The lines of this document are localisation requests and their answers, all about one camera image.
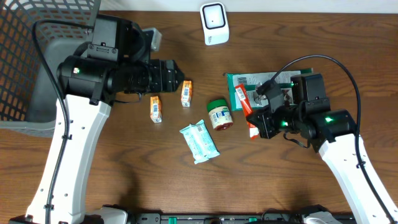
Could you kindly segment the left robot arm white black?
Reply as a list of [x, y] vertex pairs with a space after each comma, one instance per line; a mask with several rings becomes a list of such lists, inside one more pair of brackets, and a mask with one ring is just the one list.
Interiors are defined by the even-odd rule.
[[116, 94], [175, 92], [183, 72], [173, 60], [151, 58], [162, 35], [133, 21], [99, 15], [85, 40], [48, 77], [57, 96], [54, 133], [39, 188], [25, 214], [11, 223], [134, 223], [117, 205], [87, 212], [88, 176]]

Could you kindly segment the red snack stick packet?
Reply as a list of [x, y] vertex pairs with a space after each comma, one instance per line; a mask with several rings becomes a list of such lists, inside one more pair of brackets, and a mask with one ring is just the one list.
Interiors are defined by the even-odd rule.
[[243, 109], [243, 113], [245, 117], [253, 112], [253, 109], [251, 107], [251, 104], [249, 102], [249, 98], [246, 92], [246, 89], [243, 84], [239, 84], [235, 87], [237, 96], [239, 98], [240, 104]]

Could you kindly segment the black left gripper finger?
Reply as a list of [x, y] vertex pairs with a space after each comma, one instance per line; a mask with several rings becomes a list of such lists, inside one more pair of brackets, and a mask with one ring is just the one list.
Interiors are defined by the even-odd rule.
[[178, 64], [176, 63], [176, 61], [175, 60], [172, 60], [172, 62], [173, 62], [173, 71], [174, 71], [174, 73], [175, 74], [178, 74], [178, 73], [181, 73], [181, 74], [183, 74], [183, 72], [181, 71], [181, 69], [180, 69], [180, 67], [178, 66]]
[[183, 72], [176, 73], [176, 89], [179, 88], [179, 86], [183, 83], [184, 79], [185, 79], [185, 75]]

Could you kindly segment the mint green wipes pack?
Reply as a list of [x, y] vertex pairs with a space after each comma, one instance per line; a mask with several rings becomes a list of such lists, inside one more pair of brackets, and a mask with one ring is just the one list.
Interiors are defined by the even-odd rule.
[[192, 152], [195, 160], [194, 164], [206, 162], [220, 155], [203, 119], [196, 124], [189, 124], [187, 127], [181, 129], [180, 133], [184, 136]]

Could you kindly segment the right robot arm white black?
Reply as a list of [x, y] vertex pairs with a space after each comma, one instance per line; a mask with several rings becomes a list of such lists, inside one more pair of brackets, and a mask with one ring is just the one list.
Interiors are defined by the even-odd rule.
[[321, 156], [335, 176], [357, 223], [397, 223], [397, 206], [371, 164], [357, 125], [347, 110], [331, 110], [321, 74], [290, 79], [292, 105], [287, 105], [278, 83], [268, 80], [256, 87], [267, 100], [247, 121], [262, 138], [279, 133], [299, 134]]

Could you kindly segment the green lid spice jar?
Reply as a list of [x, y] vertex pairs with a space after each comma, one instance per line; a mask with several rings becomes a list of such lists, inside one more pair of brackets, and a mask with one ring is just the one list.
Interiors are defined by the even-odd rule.
[[206, 106], [214, 130], [221, 131], [233, 125], [233, 118], [224, 99], [211, 101]]

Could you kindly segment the orange small carton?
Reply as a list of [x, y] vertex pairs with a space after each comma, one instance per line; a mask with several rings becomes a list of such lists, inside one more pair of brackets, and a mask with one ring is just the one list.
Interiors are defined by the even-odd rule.
[[192, 81], [184, 80], [182, 86], [181, 103], [183, 107], [190, 107], [192, 100], [193, 85]]
[[150, 98], [150, 118], [154, 123], [162, 122], [162, 103], [158, 96]]

